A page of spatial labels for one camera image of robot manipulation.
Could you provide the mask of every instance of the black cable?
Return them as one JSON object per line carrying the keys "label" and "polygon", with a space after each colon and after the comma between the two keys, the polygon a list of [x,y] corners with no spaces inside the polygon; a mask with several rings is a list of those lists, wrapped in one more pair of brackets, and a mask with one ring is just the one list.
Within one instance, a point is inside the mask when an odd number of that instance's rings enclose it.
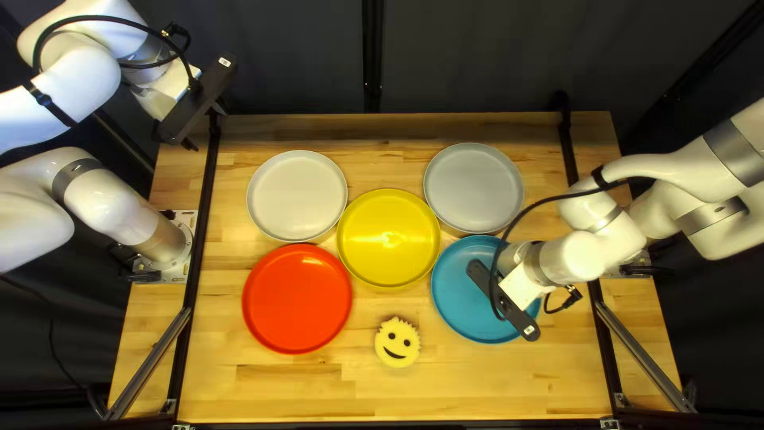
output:
{"label": "black cable", "polygon": [[0,277],[4,282],[6,282],[11,287],[14,287],[18,290],[21,290],[29,295],[33,295],[38,301],[40,301],[43,305],[45,305],[48,308],[48,329],[47,329],[47,341],[48,341],[48,347],[50,348],[50,355],[53,357],[53,360],[56,362],[56,365],[61,370],[61,373],[63,373],[64,376],[71,382],[75,387],[82,390],[86,398],[88,399],[88,403],[90,403],[90,406],[93,408],[96,414],[101,416],[101,412],[99,411],[100,407],[98,402],[96,401],[95,396],[89,392],[89,390],[79,381],[77,381],[74,376],[72,376],[71,373],[69,373],[68,370],[66,370],[66,367],[64,367],[63,363],[61,362],[61,359],[58,357],[58,354],[56,354],[56,347],[55,343],[53,342],[53,328],[55,327],[54,321],[53,321],[53,315],[54,315],[54,309],[55,306],[53,303],[51,303],[47,298],[45,298],[42,293],[38,292],[37,290],[33,288],[29,288],[26,285],[22,285],[7,276]]}
{"label": "black cable", "polygon": [[[35,69],[38,73],[42,72],[42,66],[40,65],[40,57],[42,55],[43,46],[47,43],[48,38],[53,34],[55,30],[58,28],[63,27],[64,25],[72,24],[73,22],[81,22],[81,21],[105,21],[105,22],[115,22],[117,24],[123,24],[127,25],[128,27],[137,28],[138,30],[146,32],[146,34],[149,34],[151,36],[154,36],[158,38],[160,41],[165,43],[171,50],[175,52],[175,57],[166,58],[164,60],[157,61],[155,63],[151,64],[143,64],[139,65],[136,64],[136,66],[145,66],[145,67],[132,67],[132,68],[151,68],[151,67],[157,67],[162,64],[169,63],[170,61],[174,60],[175,58],[179,58],[183,62],[183,66],[186,68],[186,75],[188,75],[189,78],[189,86],[194,87],[198,84],[196,83],[196,79],[191,74],[191,67],[189,66],[188,61],[186,60],[186,56],[184,55],[184,51],[179,49],[171,40],[169,37],[164,37],[161,32],[151,28],[147,27],[143,24],[138,24],[137,22],[130,21],[128,19],[124,18],[117,18],[114,16],[107,16],[107,15],[78,15],[73,17],[64,18],[62,20],[56,21],[53,24],[47,26],[45,30],[40,33],[40,36],[37,37],[37,42],[34,44],[34,51],[32,54],[32,68]],[[190,37],[186,39],[186,43],[190,44]]]}
{"label": "black cable", "polygon": [[181,54],[185,54],[186,51],[191,46],[191,34],[188,31],[186,31],[185,28],[180,27],[178,24],[174,24],[174,23],[168,25],[164,30],[167,31],[170,36],[172,36],[173,34],[177,33],[177,34],[180,34],[181,36],[183,36],[186,39],[186,42],[183,44],[183,47],[180,48],[180,51],[176,52],[175,54],[170,55],[169,57],[167,57],[167,58],[165,58],[163,60],[154,61],[153,63],[147,63],[147,64],[120,63],[119,66],[120,67],[124,67],[126,69],[150,69],[152,67],[163,66],[163,65],[165,65],[165,64],[175,60]]}
{"label": "black cable", "polygon": [[[510,224],[507,226],[507,229],[504,230],[504,234],[501,235],[501,242],[499,243],[499,246],[497,246],[496,252],[494,252],[494,260],[490,264],[490,279],[495,279],[496,283],[498,284],[499,279],[498,279],[498,276],[497,276],[498,273],[497,273],[496,264],[499,261],[499,254],[501,254],[501,252],[504,251],[504,249],[507,247],[507,245],[509,245],[509,243],[507,242],[507,237],[510,235],[510,232],[512,231],[512,229],[515,228],[517,223],[519,223],[520,220],[525,215],[528,214],[528,212],[530,212],[531,210],[536,209],[537,207],[539,207],[539,206],[541,206],[543,204],[549,203],[549,202],[553,202],[553,201],[556,201],[556,200],[572,199],[572,198],[575,198],[575,197],[583,197],[583,196],[588,196],[588,195],[592,195],[592,194],[596,194],[596,193],[601,193],[603,191],[612,190],[613,188],[619,187],[621,185],[624,185],[625,183],[626,183],[626,181],[617,181],[617,182],[613,182],[613,183],[608,184],[606,187],[597,187],[597,188],[595,188],[593,190],[589,190],[589,191],[579,191],[577,193],[560,194],[558,196],[552,196],[552,197],[543,198],[543,199],[535,202],[534,204],[530,204],[525,209],[521,210],[520,213],[518,213],[517,216],[512,219]],[[501,316],[501,314],[499,314],[499,311],[496,309],[496,302],[494,301],[494,283],[493,282],[488,282],[488,299],[490,300],[490,309],[494,312],[494,317],[496,317],[496,319],[499,320],[499,321],[505,321],[506,318]]]}
{"label": "black cable", "polygon": [[568,291],[568,298],[565,299],[565,301],[562,302],[562,305],[559,305],[557,308],[554,308],[552,310],[549,310],[547,307],[547,304],[549,303],[549,296],[552,295],[552,293],[546,293],[544,296],[544,313],[545,314],[556,314],[557,312],[560,312],[564,309],[570,308],[576,301],[581,300],[584,296],[581,294],[579,290],[576,289],[573,285],[566,285],[564,287]]}

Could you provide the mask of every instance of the white plate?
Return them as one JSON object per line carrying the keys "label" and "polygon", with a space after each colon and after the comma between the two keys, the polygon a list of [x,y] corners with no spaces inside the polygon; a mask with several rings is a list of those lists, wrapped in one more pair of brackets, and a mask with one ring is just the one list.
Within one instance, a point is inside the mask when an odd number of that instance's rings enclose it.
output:
{"label": "white plate", "polygon": [[492,233],[510,223],[525,197],[517,166],[501,151],[460,143],[440,151],[424,179],[425,199],[447,225],[473,234]]}
{"label": "white plate", "polygon": [[337,165],[313,151],[283,152],[249,181],[247,208],[260,230],[284,242],[305,242],[329,231],[348,202]]}

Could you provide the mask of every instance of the plate rim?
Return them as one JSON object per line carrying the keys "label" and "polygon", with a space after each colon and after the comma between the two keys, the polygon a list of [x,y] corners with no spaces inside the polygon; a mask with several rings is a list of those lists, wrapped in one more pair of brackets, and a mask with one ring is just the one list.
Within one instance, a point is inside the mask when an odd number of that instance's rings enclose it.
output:
{"label": "plate rim", "polygon": [[[306,238],[300,238],[300,239],[287,239],[283,237],[279,237],[275,234],[272,234],[271,232],[265,230],[263,226],[261,226],[260,223],[258,223],[257,219],[254,216],[254,204],[252,202],[252,193],[254,192],[254,186],[257,183],[258,176],[262,176],[270,169],[273,169],[275,165],[277,165],[279,162],[283,161],[285,158],[293,158],[297,155],[304,154],[308,155],[313,161],[322,162],[326,165],[328,165],[332,170],[334,170],[336,173],[338,173],[339,178],[342,180],[342,188],[344,193],[344,203],[342,205],[342,209],[339,211],[339,214],[337,217],[333,220],[332,224],[328,227],[326,227],[324,230],[321,231],[321,233],[318,233],[316,235],[306,237]],[[278,240],[280,242],[285,243],[301,243],[301,242],[308,242],[310,240],[313,240],[317,237],[320,237],[324,234],[326,234],[328,231],[330,231],[334,226],[337,225],[340,218],[342,218],[342,214],[345,212],[345,208],[348,206],[348,181],[345,179],[345,173],[342,171],[342,169],[335,163],[331,158],[327,157],[326,155],[316,152],[316,151],[309,151],[307,149],[293,149],[291,151],[285,151],[280,152],[273,157],[268,158],[263,164],[257,167],[257,169],[252,174],[252,177],[249,180],[249,185],[247,186],[247,195],[246,195],[246,203],[247,203],[247,213],[249,214],[249,219],[252,220],[255,226],[265,235],[270,237],[271,239]]]}
{"label": "plate rim", "polygon": [[[430,170],[432,168],[432,166],[438,161],[439,157],[443,158],[446,155],[448,155],[448,154],[450,154],[451,152],[454,152],[454,151],[464,151],[464,150],[466,150],[466,148],[463,145],[468,145],[468,146],[470,146],[472,148],[482,148],[482,149],[484,149],[486,153],[490,153],[489,155],[493,155],[499,162],[501,162],[503,165],[507,166],[509,168],[509,170],[511,170],[515,174],[516,178],[520,182],[520,186],[519,186],[520,197],[518,198],[518,201],[520,202],[520,204],[518,205],[517,210],[515,211],[515,213],[512,214],[512,216],[509,217],[508,221],[504,225],[499,226],[498,228],[495,228],[495,229],[492,229],[492,230],[486,230],[486,231],[477,231],[477,230],[466,230],[466,229],[463,229],[463,228],[461,228],[459,226],[455,226],[452,223],[449,223],[448,221],[443,219],[442,215],[440,213],[438,213],[438,211],[435,210],[435,208],[432,206],[432,203],[430,201],[432,198],[428,197],[428,193],[427,193],[427,190],[428,190],[428,187],[427,187],[427,178],[428,178],[429,175],[432,174],[432,171]],[[430,162],[427,164],[427,168],[425,169],[425,174],[422,177],[422,189],[424,191],[425,201],[427,202],[427,205],[430,206],[430,208],[432,208],[432,212],[435,214],[435,216],[438,218],[438,220],[442,221],[445,225],[447,225],[447,226],[449,226],[449,227],[451,227],[453,229],[456,229],[458,231],[461,231],[461,232],[464,232],[464,233],[468,233],[468,234],[481,235],[481,234],[488,234],[488,233],[496,232],[498,230],[502,230],[504,227],[508,226],[509,223],[512,222],[512,219],[523,209],[523,202],[525,201],[525,183],[523,182],[523,176],[520,174],[520,170],[517,167],[517,165],[514,163],[514,161],[512,161],[512,159],[509,158],[509,156],[504,154],[502,151],[499,151],[498,149],[494,148],[493,146],[486,145],[484,143],[479,143],[479,142],[456,143],[456,144],[453,144],[453,145],[450,145],[450,146],[447,146],[447,147],[443,148],[437,154],[435,154],[435,157],[432,157],[432,160],[430,160]]]}
{"label": "plate rim", "polygon": [[[394,191],[396,193],[403,193],[404,195],[406,195],[406,198],[408,200],[411,200],[411,198],[413,197],[414,199],[419,201],[422,204],[422,208],[426,208],[426,211],[423,211],[423,212],[426,213],[428,217],[432,217],[431,220],[434,221],[434,226],[435,226],[435,238],[433,240],[433,243],[435,244],[435,252],[434,252],[434,257],[432,258],[432,261],[429,262],[429,264],[427,265],[427,269],[423,270],[422,273],[417,275],[417,277],[414,278],[414,279],[411,279],[411,280],[406,281],[406,282],[399,282],[399,283],[396,283],[396,284],[381,284],[379,282],[372,282],[371,280],[365,278],[364,276],[359,275],[357,273],[357,271],[353,270],[352,266],[350,264],[348,264],[348,262],[346,261],[345,252],[343,251],[342,241],[339,239],[341,237],[341,231],[342,231],[342,227],[343,227],[342,219],[345,217],[346,213],[351,212],[350,209],[353,206],[353,204],[355,202],[359,201],[362,198],[368,198],[367,196],[369,194],[380,193],[380,192],[385,192],[385,191],[388,191],[388,192],[389,191]],[[337,255],[338,255],[340,261],[342,262],[342,264],[348,270],[348,273],[350,273],[354,277],[360,279],[361,281],[366,282],[367,284],[374,286],[375,288],[379,289],[380,291],[388,292],[388,291],[400,290],[400,289],[405,288],[406,286],[411,285],[414,282],[417,282],[420,279],[426,277],[427,273],[432,271],[432,268],[435,267],[435,264],[438,262],[438,258],[440,257],[440,254],[441,254],[441,252],[440,252],[441,241],[442,241],[442,232],[441,232],[440,224],[438,223],[438,217],[432,211],[432,208],[424,200],[422,200],[421,198],[417,197],[416,194],[411,193],[411,192],[406,191],[406,190],[401,190],[400,188],[384,187],[384,188],[376,188],[374,190],[367,191],[367,192],[361,194],[360,196],[356,197],[352,202],[350,202],[350,204],[345,208],[345,211],[342,212],[342,216],[340,217],[339,221],[337,222],[337,235],[336,235],[336,241],[335,242],[337,244]]]}
{"label": "plate rim", "polygon": [[[251,292],[251,285],[254,284],[254,281],[252,280],[253,276],[255,275],[255,271],[258,267],[261,267],[261,262],[266,262],[269,258],[270,260],[273,260],[275,258],[278,258],[282,256],[285,252],[291,251],[291,252],[299,252],[301,250],[304,250],[304,252],[312,253],[312,254],[322,254],[321,258],[323,261],[327,261],[335,268],[344,275],[343,284],[346,285],[348,290],[348,300],[347,300],[347,308],[344,311],[344,315],[342,316],[342,322],[338,325],[338,327],[334,330],[331,336],[329,336],[325,341],[323,341],[320,344],[317,344],[314,347],[311,348],[303,348],[301,350],[290,350],[283,347],[278,347],[277,345],[273,344],[270,341],[265,340],[260,331],[256,330],[255,327],[253,327],[254,323],[250,321],[250,318],[248,317],[247,313],[247,298],[250,294],[253,294]],[[247,326],[247,330],[249,333],[254,337],[254,339],[266,347],[268,350],[272,350],[276,353],[281,353],[285,355],[300,355],[305,353],[311,353],[317,350],[320,350],[332,340],[334,340],[345,328],[345,325],[348,323],[348,319],[350,318],[350,312],[353,308],[353,281],[350,279],[350,276],[348,276],[348,271],[345,269],[345,266],[338,260],[338,258],[329,252],[326,249],[323,249],[320,246],[317,245],[311,245],[309,243],[295,243],[291,245],[285,245],[281,246],[279,248],[276,248],[272,251],[270,251],[268,254],[263,256],[263,258],[259,259],[257,263],[255,263],[254,267],[252,267],[252,270],[249,272],[249,275],[247,275],[247,280],[244,281],[244,288],[241,291],[241,313],[242,317],[244,319],[244,324]]]}
{"label": "plate rim", "polygon": [[[519,333],[519,331],[517,331],[517,329],[515,330],[514,334],[507,335],[507,336],[502,337],[501,339],[498,339],[498,340],[479,340],[477,337],[471,337],[471,336],[468,336],[467,334],[462,333],[460,330],[457,330],[456,327],[454,327],[450,322],[448,322],[448,319],[441,312],[440,307],[438,306],[438,302],[435,300],[435,289],[433,288],[433,285],[435,284],[435,270],[438,268],[438,264],[441,262],[442,257],[448,252],[448,249],[451,248],[452,246],[454,246],[455,244],[457,244],[457,243],[459,243],[461,241],[465,241],[465,242],[474,241],[474,240],[477,240],[477,238],[488,239],[492,243],[496,243],[497,245],[499,243],[501,243],[501,239],[499,239],[496,236],[491,236],[491,235],[487,235],[487,234],[476,234],[476,235],[472,235],[472,236],[462,237],[461,239],[455,240],[451,245],[448,245],[445,249],[443,249],[443,252],[440,253],[440,256],[438,257],[438,262],[436,262],[435,266],[432,268],[432,274],[430,275],[430,299],[432,300],[432,306],[438,312],[438,316],[440,317],[440,319],[443,322],[445,322],[445,324],[448,326],[448,328],[453,330],[459,336],[463,337],[464,339],[471,340],[473,342],[477,342],[479,344],[486,344],[486,345],[505,344],[507,342],[511,342],[512,340],[515,340],[518,337],[520,337],[520,333]],[[539,307],[539,305],[540,305],[539,300],[540,299],[537,298],[529,306],[529,308],[531,306],[536,307],[535,314],[529,314],[530,317],[533,318],[534,320],[537,319],[537,317],[539,316],[539,308],[540,308]]]}

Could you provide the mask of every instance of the plate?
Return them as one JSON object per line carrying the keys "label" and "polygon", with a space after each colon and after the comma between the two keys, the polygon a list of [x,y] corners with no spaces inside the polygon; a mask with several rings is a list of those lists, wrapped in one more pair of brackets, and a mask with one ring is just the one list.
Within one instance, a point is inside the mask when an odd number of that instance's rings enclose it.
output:
{"label": "plate", "polygon": [[[472,259],[490,268],[500,242],[493,236],[457,240],[443,251],[432,270],[432,300],[441,318],[460,335],[482,344],[509,342],[520,335],[509,321],[494,317],[488,297],[467,276]],[[540,302],[536,299],[526,309],[531,318],[538,316]]]}
{"label": "plate", "polygon": [[337,225],[339,258],[377,287],[402,288],[424,277],[440,251],[440,225],[414,194],[384,188],[353,200]]}
{"label": "plate", "polygon": [[241,295],[252,335],[278,353],[318,350],[350,314],[352,288],[342,263],[329,251],[300,243],[276,249],[250,272]]}
{"label": "plate", "polygon": [[313,151],[287,151],[264,162],[247,188],[249,216],[266,235],[305,242],[328,232],[348,202],[340,168]]}
{"label": "plate", "polygon": [[460,143],[440,151],[424,177],[427,204],[446,225],[470,234],[503,229],[520,211],[525,191],[517,166],[501,151]]}

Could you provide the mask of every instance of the blue plate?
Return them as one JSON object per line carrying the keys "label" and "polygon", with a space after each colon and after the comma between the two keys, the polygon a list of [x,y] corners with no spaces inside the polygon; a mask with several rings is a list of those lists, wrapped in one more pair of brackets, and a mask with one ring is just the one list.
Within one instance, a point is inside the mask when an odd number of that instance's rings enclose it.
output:
{"label": "blue plate", "polygon": [[[520,335],[509,321],[499,321],[488,297],[467,276],[467,264],[479,259],[490,267],[500,240],[493,236],[468,236],[443,251],[432,269],[432,300],[441,318],[457,333],[482,344],[509,342]],[[541,301],[526,309],[536,318]]]}

